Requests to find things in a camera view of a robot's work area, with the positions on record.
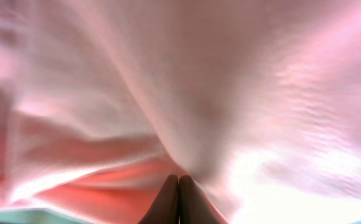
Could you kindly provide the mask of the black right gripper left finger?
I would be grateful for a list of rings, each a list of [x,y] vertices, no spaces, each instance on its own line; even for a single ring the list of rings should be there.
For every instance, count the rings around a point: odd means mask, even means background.
[[[169,175],[138,224],[178,224],[178,176]]]

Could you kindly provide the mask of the salmon pink t-shirt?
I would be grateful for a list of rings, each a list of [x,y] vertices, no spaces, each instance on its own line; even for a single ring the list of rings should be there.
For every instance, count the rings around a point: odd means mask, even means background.
[[[361,1],[0,1],[0,210],[361,221]]]

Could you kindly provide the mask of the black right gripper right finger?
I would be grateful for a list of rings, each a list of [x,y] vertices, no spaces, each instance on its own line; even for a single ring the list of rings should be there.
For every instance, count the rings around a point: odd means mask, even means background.
[[[179,179],[178,211],[180,224],[220,224],[189,175]]]

